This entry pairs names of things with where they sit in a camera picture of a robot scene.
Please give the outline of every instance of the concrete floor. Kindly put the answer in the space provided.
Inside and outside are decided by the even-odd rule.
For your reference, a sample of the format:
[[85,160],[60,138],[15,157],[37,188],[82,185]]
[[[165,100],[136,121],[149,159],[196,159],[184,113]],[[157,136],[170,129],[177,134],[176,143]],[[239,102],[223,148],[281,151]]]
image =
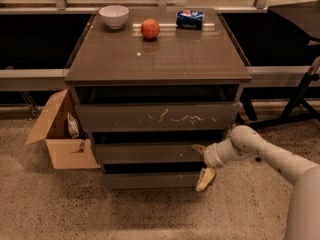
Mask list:
[[[261,107],[259,116],[275,116]],[[97,170],[54,170],[44,142],[25,146],[25,109],[0,109],[0,239],[282,240],[292,186],[254,157],[219,169],[213,186],[109,191]],[[316,120],[258,131],[320,163]]]

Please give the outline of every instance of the white robotic arm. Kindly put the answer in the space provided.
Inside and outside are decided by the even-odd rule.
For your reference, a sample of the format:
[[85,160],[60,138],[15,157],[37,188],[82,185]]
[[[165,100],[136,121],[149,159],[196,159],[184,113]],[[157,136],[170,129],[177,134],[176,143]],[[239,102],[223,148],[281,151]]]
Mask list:
[[264,140],[248,126],[237,126],[220,143],[208,147],[194,145],[204,155],[208,168],[200,174],[197,190],[203,190],[221,168],[231,160],[256,154],[294,185],[286,228],[286,240],[320,239],[320,166]]

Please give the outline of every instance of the soda can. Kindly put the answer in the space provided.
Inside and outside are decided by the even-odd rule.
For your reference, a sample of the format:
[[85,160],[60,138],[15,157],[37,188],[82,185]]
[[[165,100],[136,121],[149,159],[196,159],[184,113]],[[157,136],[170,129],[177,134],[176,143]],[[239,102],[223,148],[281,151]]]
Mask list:
[[176,24],[179,28],[202,29],[204,13],[192,10],[182,10],[177,13]]

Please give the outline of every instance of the red apple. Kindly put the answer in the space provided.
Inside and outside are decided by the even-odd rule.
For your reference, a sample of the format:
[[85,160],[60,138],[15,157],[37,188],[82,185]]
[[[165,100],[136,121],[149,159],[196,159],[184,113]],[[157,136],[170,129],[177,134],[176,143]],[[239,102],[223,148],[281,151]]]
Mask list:
[[160,33],[160,25],[155,19],[146,19],[141,24],[141,33],[145,39],[156,38]]

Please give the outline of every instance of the white bowl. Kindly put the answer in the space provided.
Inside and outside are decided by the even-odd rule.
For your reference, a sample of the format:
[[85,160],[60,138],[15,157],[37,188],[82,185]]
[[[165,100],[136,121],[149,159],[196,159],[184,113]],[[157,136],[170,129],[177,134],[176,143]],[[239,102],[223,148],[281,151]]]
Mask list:
[[109,28],[119,29],[128,21],[129,9],[121,5],[110,5],[101,8],[99,14]]

